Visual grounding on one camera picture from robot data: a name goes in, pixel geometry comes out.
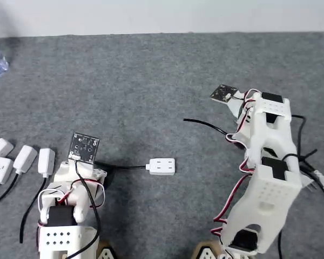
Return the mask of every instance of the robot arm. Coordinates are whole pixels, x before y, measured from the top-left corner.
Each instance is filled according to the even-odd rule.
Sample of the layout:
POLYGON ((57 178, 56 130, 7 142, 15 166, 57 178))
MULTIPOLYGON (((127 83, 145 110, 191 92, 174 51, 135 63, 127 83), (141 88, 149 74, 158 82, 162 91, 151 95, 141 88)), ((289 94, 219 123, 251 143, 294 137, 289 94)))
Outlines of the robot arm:
POLYGON ((245 194, 227 220, 221 221, 222 247, 233 255, 265 253, 284 226, 288 210, 302 188, 298 159, 289 156, 282 161, 285 155, 296 154, 289 100, 254 91, 248 98, 248 92, 221 85, 211 95, 225 103, 238 118, 238 125, 242 124, 232 139, 247 147, 245 164, 254 168, 245 194))
MULTIPOLYGON (((67 258, 72 257, 96 235, 94 228, 78 225, 85 221, 91 204, 77 172, 86 180, 94 200, 103 193, 103 204, 103 182, 107 173, 94 169, 92 164, 98 142, 96 138, 75 133, 72 136, 68 161, 61 163, 53 182, 40 193, 40 259, 59 259, 63 254, 67 254, 67 258)), ((98 238, 87 250, 73 258, 96 258, 97 245, 98 238)))

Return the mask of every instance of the white plastic bracket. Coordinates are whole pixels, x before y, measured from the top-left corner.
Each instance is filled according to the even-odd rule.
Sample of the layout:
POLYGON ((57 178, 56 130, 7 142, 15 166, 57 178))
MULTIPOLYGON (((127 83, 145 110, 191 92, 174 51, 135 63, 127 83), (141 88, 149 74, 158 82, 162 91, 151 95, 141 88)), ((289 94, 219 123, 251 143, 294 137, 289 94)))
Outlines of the white plastic bracket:
POLYGON ((285 180, 280 180, 273 177, 271 167, 258 165, 245 194, 233 206, 227 224, 223 224, 224 248, 246 256, 265 253, 284 226, 288 210, 301 188, 299 172, 285 171, 285 180), (229 247, 237 232, 252 225, 260 228, 256 250, 246 252, 229 247))
MULTIPOLYGON (((93 165, 77 162, 78 173, 83 178, 94 179, 103 184, 107 172, 101 169, 93 169, 93 165)), ((74 180, 79 179, 76 173, 75 161, 69 159, 68 162, 64 161, 61 163, 58 171, 54 176, 54 181, 48 185, 48 189, 57 188, 62 192, 66 193, 70 190, 71 183, 74 180)), ((96 199, 101 192, 96 196, 97 185, 95 183, 87 183, 91 195, 96 199)), ((87 195, 86 189, 82 184, 75 185, 76 189, 69 195, 67 201, 68 204, 74 205, 75 210, 73 217, 77 223, 81 223, 85 220, 87 212, 90 206, 90 200, 87 195)), ((42 194, 42 210, 40 212, 40 220, 46 224, 48 221, 49 207, 55 205, 55 198, 60 198, 59 192, 45 192, 42 194)))
MULTIPOLYGON (((41 227, 39 231, 39 258, 59 259, 62 254, 72 255, 87 245, 95 236, 92 227, 41 227)), ((98 240, 87 250, 74 257, 75 259, 96 258, 98 240)))

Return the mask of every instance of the white wire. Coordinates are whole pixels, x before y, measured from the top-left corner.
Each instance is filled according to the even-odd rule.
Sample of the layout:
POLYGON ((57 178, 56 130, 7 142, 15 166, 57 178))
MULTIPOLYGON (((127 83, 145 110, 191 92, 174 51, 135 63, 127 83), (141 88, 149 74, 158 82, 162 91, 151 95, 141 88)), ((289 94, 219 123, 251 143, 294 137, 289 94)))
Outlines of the white wire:
POLYGON ((44 192, 46 192, 47 190, 52 191, 52 192, 55 192, 55 191, 60 192, 62 194, 62 196, 60 198, 62 198, 65 195, 65 193, 62 190, 59 190, 59 189, 50 188, 50 189, 41 190, 40 193, 38 194, 38 197, 37 197, 37 206, 38 206, 39 212, 41 212, 41 210, 42 210, 42 208, 40 207, 40 201, 39 200, 41 198, 41 195, 44 192))
MULTIPOLYGON (((106 200, 106 194, 105 194, 104 186, 103 186, 100 182, 88 181, 87 179, 84 179, 84 181, 85 181, 85 182, 94 183, 95 185, 101 186, 101 188, 102 188, 102 192, 103 192, 103 201, 102 201, 101 205, 98 206, 98 208, 102 207, 103 204, 104 204, 104 202, 105 202, 105 200, 106 200)), ((70 189, 67 193, 65 193, 65 195, 61 198, 61 200, 62 200, 66 195, 69 195, 70 192, 72 192, 73 190, 74 190, 74 187, 72 187, 72 189, 70 189)))
POLYGON ((105 190, 104 190, 104 186, 103 186, 100 182, 92 182, 92 183, 95 183, 95 184, 97 184, 98 186, 101 186, 102 191, 103 191, 103 201, 102 201, 101 205, 98 206, 98 208, 100 208, 100 207, 103 206, 103 204, 104 204, 104 202, 105 202, 105 200, 106 200, 106 193, 105 193, 105 190))
POLYGON ((245 93, 245 95, 244 95, 244 96, 245 96, 244 101, 246 101, 246 98, 248 97, 248 95, 249 95, 249 93, 250 93, 251 91, 255 91, 255 92, 261 93, 259 90, 255 89, 255 88, 251 88, 251 89, 249 89, 249 90, 245 93))

